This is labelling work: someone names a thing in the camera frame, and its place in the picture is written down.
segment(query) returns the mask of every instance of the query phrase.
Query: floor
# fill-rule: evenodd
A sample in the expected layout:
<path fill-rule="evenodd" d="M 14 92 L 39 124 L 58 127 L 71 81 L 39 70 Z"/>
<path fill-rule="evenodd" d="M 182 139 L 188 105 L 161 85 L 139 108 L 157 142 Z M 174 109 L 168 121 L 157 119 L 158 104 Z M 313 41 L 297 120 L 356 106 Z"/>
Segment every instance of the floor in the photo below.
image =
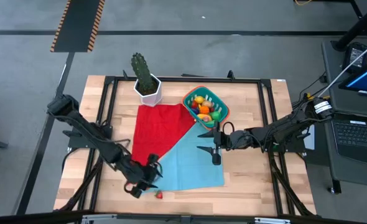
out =
<path fill-rule="evenodd" d="M 363 13 L 367 1 L 357 1 Z M 0 0 L 0 30 L 54 30 L 65 0 Z M 357 17 L 347 3 L 292 0 L 107 0 L 100 30 L 348 30 Z M 325 37 L 304 36 L 98 36 L 92 53 L 75 54 L 64 93 L 81 99 L 87 75 L 133 75 L 130 57 L 145 55 L 155 75 L 182 73 L 225 77 L 283 78 L 290 97 L 323 72 Z M 0 35 L 0 215 L 15 212 L 59 83 L 66 53 L 50 53 L 51 35 Z M 310 91 L 322 87 L 316 83 Z M 55 122 L 27 213 L 49 212 L 57 193 L 68 139 Z M 367 222 L 367 186 L 343 183 L 332 195 L 328 167 L 308 166 L 319 215 Z"/>

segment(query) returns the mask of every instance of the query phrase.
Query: plastic basket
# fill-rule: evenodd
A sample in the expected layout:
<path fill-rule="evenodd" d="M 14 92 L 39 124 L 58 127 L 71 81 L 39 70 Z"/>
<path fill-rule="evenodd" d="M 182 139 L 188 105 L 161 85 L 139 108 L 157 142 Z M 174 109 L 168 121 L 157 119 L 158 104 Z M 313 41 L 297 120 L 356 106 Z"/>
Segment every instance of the plastic basket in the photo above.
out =
<path fill-rule="evenodd" d="M 212 102 L 214 111 L 219 111 L 221 114 L 221 118 L 219 122 L 224 122 L 229 117 L 229 108 L 222 102 L 219 97 L 217 97 L 211 90 L 209 90 L 205 86 L 198 86 L 194 89 L 192 89 L 190 92 L 188 92 L 183 98 L 182 98 L 182 104 L 186 107 L 186 109 L 189 110 L 189 113 L 198 121 L 200 122 L 204 127 L 207 129 L 211 129 L 214 127 L 213 124 L 207 124 L 203 120 L 201 120 L 191 109 L 190 106 L 192 105 L 192 102 L 194 101 L 196 96 L 202 96 L 205 100 L 208 100 Z"/>

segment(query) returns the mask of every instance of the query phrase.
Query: potted cactus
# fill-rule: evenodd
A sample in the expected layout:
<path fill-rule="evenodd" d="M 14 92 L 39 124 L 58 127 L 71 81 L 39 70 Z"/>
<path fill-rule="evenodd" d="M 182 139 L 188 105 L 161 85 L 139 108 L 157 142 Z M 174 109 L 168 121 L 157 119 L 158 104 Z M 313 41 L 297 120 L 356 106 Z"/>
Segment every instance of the potted cactus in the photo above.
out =
<path fill-rule="evenodd" d="M 155 106 L 161 99 L 161 82 L 147 67 L 145 58 L 135 53 L 131 59 L 131 66 L 137 76 L 134 90 L 141 97 L 141 102 L 147 106 Z"/>

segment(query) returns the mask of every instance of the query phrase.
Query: cactus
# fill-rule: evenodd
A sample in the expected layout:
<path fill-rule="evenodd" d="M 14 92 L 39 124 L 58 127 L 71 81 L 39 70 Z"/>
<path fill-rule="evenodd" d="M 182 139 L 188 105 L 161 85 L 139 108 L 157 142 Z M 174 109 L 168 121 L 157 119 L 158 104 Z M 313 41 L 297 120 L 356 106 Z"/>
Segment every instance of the cactus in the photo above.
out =
<path fill-rule="evenodd" d="M 155 93 L 157 91 L 157 83 L 151 77 L 145 58 L 141 54 L 135 53 L 131 59 L 131 66 L 138 78 L 139 92 L 143 95 Z"/>

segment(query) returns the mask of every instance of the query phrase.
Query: white hexagonal pot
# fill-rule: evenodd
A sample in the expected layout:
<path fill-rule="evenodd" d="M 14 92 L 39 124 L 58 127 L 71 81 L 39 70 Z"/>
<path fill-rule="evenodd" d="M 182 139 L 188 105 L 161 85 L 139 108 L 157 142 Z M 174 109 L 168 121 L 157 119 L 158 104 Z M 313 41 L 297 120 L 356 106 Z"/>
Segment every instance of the white hexagonal pot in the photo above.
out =
<path fill-rule="evenodd" d="M 153 74 L 151 74 L 152 78 L 159 84 L 157 87 L 157 91 L 153 94 L 142 96 L 142 94 L 136 89 L 139 82 L 138 79 L 135 82 L 134 90 L 136 93 L 138 93 L 139 97 L 141 97 L 142 104 L 146 106 L 155 106 L 156 104 L 161 102 L 161 99 L 163 99 L 163 96 L 161 95 L 161 81 L 156 78 Z"/>

